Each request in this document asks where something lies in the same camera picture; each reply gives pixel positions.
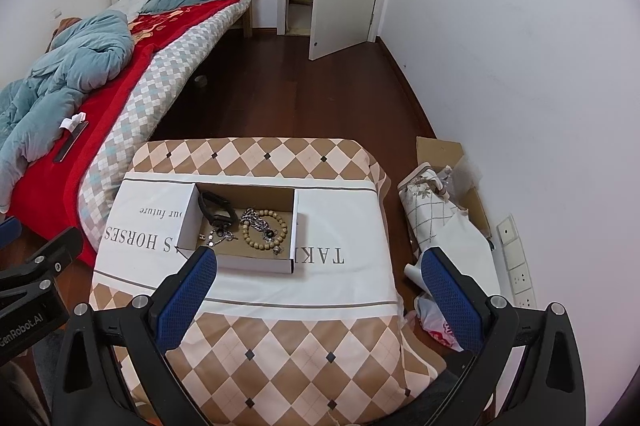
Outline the black smart band watch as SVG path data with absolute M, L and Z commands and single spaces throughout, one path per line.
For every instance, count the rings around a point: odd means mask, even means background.
M 214 228 L 230 228 L 238 222 L 231 203 L 209 191 L 198 193 L 198 207 L 208 223 Z

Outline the red bed sheet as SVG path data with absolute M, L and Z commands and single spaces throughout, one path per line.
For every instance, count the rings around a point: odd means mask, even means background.
M 231 0 L 211 1 L 157 15 L 137 16 L 129 26 L 136 41 L 129 64 L 117 78 L 93 90 L 80 106 L 89 125 L 64 161 L 53 162 L 62 147 L 56 143 L 47 155 L 29 165 L 13 188 L 10 215 L 44 239 L 53 238 L 68 227 L 82 231 L 77 215 L 79 184 L 152 55 L 176 38 L 196 15 L 218 12 L 230 4 Z

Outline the black phone on bed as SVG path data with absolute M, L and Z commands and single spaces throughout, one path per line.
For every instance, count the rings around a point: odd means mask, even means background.
M 72 147 L 75 145 L 75 142 L 78 140 L 82 132 L 85 131 L 88 125 L 89 122 L 84 121 L 77 124 L 73 131 L 70 131 L 70 136 L 67 137 L 61 149 L 58 150 L 58 153 L 55 154 L 55 157 L 53 159 L 54 163 L 61 163 L 64 161 L 66 155 L 70 152 L 70 149 L 72 149 Z

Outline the white charger on bed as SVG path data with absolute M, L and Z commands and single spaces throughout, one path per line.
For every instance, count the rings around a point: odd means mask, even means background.
M 85 112 L 78 112 L 73 114 L 71 117 L 66 117 L 60 124 L 60 127 L 64 129 L 64 131 L 68 131 L 69 133 L 73 133 L 75 129 L 86 120 Z

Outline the white power strip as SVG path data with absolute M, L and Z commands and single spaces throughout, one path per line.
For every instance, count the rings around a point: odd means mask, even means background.
M 523 243 L 512 215 L 497 225 L 506 273 L 516 307 L 534 309 L 537 307 L 533 281 L 530 277 Z

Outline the red white plastic bag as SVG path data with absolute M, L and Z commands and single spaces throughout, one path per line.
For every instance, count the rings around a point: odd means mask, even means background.
M 451 350 L 461 352 L 463 348 L 454 336 L 452 328 L 435 303 L 435 297 L 427 290 L 425 283 L 422 281 L 421 272 L 416 265 L 406 264 L 404 268 L 405 276 L 422 290 L 419 296 L 413 301 L 413 309 L 410 311 L 407 320 L 413 324 L 419 324 L 420 328 L 439 342 Z

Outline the cardboard box white outside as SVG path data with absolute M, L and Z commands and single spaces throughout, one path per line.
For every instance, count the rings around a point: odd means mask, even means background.
M 227 199 L 238 222 L 230 228 L 212 227 L 198 207 L 200 191 Z M 182 217 L 175 249 L 189 257 L 198 247 L 209 247 L 220 269 L 292 275 L 297 205 L 297 192 L 289 187 L 197 183 Z

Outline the checkered mattress cover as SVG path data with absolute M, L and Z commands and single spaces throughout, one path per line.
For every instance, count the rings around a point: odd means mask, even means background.
M 149 140 L 221 36 L 250 12 L 251 2 L 231 0 L 218 12 L 196 15 L 176 38 L 152 55 L 79 184 L 77 215 L 85 235 L 84 263 L 92 266 L 96 261 L 108 214 L 134 153 Z

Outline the teal blue duvet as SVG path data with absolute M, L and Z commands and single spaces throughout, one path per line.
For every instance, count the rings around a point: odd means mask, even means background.
M 134 52 L 126 15 L 107 9 L 53 38 L 24 78 L 1 90 L 1 212 L 29 164 L 48 154 L 61 124 L 88 95 L 114 80 Z

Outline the checkered tablecloth with text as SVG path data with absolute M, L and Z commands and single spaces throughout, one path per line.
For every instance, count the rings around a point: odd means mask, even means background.
M 142 145 L 108 217 L 90 302 L 152 293 L 189 247 L 122 216 L 182 220 L 200 191 L 288 226 L 283 273 L 220 268 L 168 360 L 217 425 L 367 424 L 406 406 L 446 363 L 414 335 L 397 294 L 383 201 L 388 179 L 341 138 L 213 138 Z

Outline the white checked fabric bag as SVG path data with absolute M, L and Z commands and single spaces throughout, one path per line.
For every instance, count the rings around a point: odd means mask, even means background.
M 462 275 L 475 280 L 487 295 L 500 294 L 489 241 L 466 209 L 451 200 L 442 179 L 428 162 L 421 163 L 398 187 L 406 220 L 416 239 L 416 257 L 439 247 Z

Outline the brown cardboard piece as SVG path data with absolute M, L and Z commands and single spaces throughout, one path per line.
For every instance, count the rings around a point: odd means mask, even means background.
M 418 137 L 416 139 L 418 163 L 428 163 L 440 179 L 449 198 L 460 209 L 468 212 L 471 223 L 491 238 L 491 227 L 480 199 L 480 169 L 465 154 L 460 142 Z

